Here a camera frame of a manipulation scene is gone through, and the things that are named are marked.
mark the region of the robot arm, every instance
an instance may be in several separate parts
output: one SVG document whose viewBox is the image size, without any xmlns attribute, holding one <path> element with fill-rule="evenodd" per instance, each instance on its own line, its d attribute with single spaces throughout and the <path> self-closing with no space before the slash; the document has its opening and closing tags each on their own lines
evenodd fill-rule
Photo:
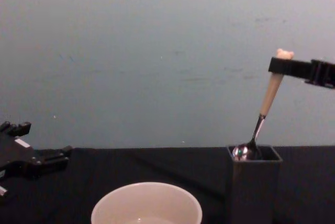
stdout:
<svg viewBox="0 0 335 224">
<path fill-rule="evenodd" d="M 307 84 L 335 88 L 335 64 L 325 61 L 303 62 L 272 58 L 269 72 L 304 79 Z"/>
<path fill-rule="evenodd" d="M 29 134 L 30 127 L 29 122 L 18 126 L 10 122 L 0 125 L 0 180 L 14 176 L 36 178 L 66 168 L 72 147 L 41 155 L 19 138 Z M 0 186 L 0 198 L 7 194 L 8 191 Z"/>
</svg>

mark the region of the white label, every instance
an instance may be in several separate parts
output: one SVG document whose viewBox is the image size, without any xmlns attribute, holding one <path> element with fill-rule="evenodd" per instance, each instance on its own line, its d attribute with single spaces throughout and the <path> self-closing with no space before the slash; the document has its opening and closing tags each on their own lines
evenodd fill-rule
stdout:
<svg viewBox="0 0 335 224">
<path fill-rule="evenodd" d="M 5 173 L 6 173 L 6 170 L 2 170 L 2 171 L 0 172 L 0 178 L 2 178 L 3 176 L 5 176 Z"/>
<path fill-rule="evenodd" d="M 23 146 L 23 147 L 25 147 L 25 148 L 30 147 L 30 145 L 29 145 L 28 143 L 24 142 L 24 141 L 21 140 L 21 139 L 16 139 L 15 142 L 18 143 L 18 144 L 20 144 L 21 146 Z"/>
</svg>

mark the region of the wall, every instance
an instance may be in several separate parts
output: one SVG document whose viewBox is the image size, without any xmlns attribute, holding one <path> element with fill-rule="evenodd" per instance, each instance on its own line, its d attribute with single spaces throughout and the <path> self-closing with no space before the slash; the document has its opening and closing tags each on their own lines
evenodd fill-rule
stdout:
<svg viewBox="0 0 335 224">
<path fill-rule="evenodd" d="M 0 0 L 0 120 L 37 148 L 251 138 L 277 48 L 335 61 L 335 0 Z M 334 144 L 332 91 L 284 78 L 259 143 Z"/>
</svg>

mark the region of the white bowl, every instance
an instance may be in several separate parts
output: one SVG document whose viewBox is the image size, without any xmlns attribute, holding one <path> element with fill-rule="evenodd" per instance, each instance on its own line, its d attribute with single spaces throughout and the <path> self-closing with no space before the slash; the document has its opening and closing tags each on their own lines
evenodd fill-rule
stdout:
<svg viewBox="0 0 335 224">
<path fill-rule="evenodd" d="M 200 224 L 197 199 L 180 187 L 145 182 L 112 191 L 94 207 L 92 224 Z"/>
</svg>

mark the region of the bowl rim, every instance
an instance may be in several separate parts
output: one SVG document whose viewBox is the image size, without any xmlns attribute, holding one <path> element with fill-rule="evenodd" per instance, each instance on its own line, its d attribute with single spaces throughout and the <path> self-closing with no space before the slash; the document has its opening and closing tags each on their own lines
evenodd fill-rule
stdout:
<svg viewBox="0 0 335 224">
<path fill-rule="evenodd" d="M 126 186 L 119 187 L 119 188 L 109 192 L 104 197 L 102 197 L 98 201 L 98 203 L 94 206 L 92 214 L 91 214 L 91 224 L 97 224 L 97 223 L 94 222 L 93 218 L 96 216 L 96 212 L 97 212 L 98 208 L 100 207 L 100 205 L 102 205 L 110 195 L 112 195 L 114 193 L 117 193 L 118 191 L 128 189 L 130 187 L 136 187 L 136 186 L 141 186 L 141 185 L 160 185 L 160 186 L 170 187 L 170 188 L 175 189 L 177 191 L 183 192 L 185 195 L 187 195 L 192 200 L 192 202 L 194 203 L 194 205 L 197 209 L 198 216 L 197 216 L 196 224 L 201 224 L 201 221 L 202 221 L 202 218 L 203 218 L 203 211 L 202 211 L 201 205 L 200 205 L 199 201 L 196 199 L 196 197 L 194 197 L 193 194 L 191 194 L 189 191 L 187 191 L 187 190 L 185 190 L 181 187 L 178 187 L 178 186 L 175 186 L 175 185 L 172 185 L 172 184 L 168 184 L 168 183 L 161 183 L 161 182 L 133 183 L 133 184 L 129 184 L 129 185 L 126 185 Z"/>
</svg>

